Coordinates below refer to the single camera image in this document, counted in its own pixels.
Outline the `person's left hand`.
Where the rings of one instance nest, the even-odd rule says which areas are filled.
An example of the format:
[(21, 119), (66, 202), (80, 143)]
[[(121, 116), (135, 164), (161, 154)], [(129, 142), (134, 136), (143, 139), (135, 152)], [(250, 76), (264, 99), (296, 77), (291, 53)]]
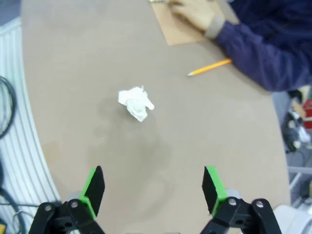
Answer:
[(206, 31), (216, 17), (208, 0), (170, 0), (171, 12), (184, 18), (200, 31)]

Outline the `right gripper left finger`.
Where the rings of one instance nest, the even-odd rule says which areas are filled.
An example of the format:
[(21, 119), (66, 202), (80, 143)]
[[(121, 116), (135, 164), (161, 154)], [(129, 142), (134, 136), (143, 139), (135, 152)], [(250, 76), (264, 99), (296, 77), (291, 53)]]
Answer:
[(102, 168), (93, 168), (77, 198), (62, 204), (44, 202), (39, 205), (30, 234), (103, 234), (96, 222), (105, 191)]

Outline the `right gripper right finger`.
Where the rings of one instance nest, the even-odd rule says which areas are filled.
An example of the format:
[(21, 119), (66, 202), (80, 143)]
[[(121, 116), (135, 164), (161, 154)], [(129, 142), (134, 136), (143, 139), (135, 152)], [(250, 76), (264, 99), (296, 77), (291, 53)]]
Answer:
[(202, 234), (226, 234), (229, 228), (240, 229), (243, 234), (281, 233), (268, 200), (259, 198), (247, 203), (241, 198), (227, 195), (214, 166), (205, 167), (202, 190), (212, 216)]

